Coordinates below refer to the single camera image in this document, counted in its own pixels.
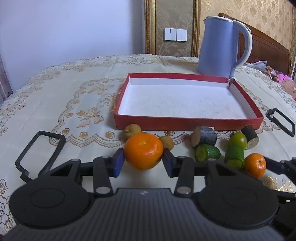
pink blanket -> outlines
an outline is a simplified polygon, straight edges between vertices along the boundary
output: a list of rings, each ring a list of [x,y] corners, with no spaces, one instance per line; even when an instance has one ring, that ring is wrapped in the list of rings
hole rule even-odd
[[[279,83],[282,83],[284,80],[291,80],[289,76],[284,74],[278,74],[277,75]]]

small orange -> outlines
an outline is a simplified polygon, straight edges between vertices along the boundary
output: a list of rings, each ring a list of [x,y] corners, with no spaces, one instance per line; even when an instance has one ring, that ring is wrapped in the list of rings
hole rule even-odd
[[[152,134],[138,133],[131,136],[124,146],[124,157],[138,170],[153,168],[163,154],[163,144]]]
[[[266,161],[265,158],[258,154],[252,153],[248,155],[244,160],[244,171],[251,174],[256,178],[263,176],[266,170]]]

red box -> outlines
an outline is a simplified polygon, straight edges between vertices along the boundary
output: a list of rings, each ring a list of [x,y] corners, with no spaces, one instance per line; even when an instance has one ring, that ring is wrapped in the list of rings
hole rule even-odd
[[[197,74],[128,74],[114,112],[124,129],[193,131],[213,126],[217,131],[258,129],[264,117],[234,80]]]

patterned wallpaper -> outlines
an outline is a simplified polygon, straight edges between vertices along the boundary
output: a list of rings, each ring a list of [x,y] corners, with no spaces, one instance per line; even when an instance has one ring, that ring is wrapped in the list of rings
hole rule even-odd
[[[157,0],[156,13],[156,54],[190,56],[193,0]],[[164,28],[187,29],[187,41],[164,41]]]
[[[290,49],[290,55],[291,55],[291,64],[292,68],[294,66],[294,62],[296,61],[296,8],[293,7],[293,31],[292,31],[292,43],[291,43],[291,49]]]
[[[223,12],[257,28],[290,50],[292,7],[288,0],[201,0],[199,49],[205,30],[203,20]]]

gray cloth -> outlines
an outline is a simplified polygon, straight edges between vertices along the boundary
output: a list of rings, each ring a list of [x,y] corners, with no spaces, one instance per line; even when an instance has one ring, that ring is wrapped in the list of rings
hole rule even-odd
[[[278,74],[283,74],[282,72],[277,71],[277,70],[275,70],[275,69],[274,69],[274,71],[276,72],[277,75],[278,75]]]
[[[252,63],[244,63],[245,66],[248,66],[248,67],[256,69],[256,70],[259,70],[262,73],[265,70],[266,64],[267,64],[267,62],[264,61],[264,60],[258,61],[258,62],[253,63],[253,64]]]

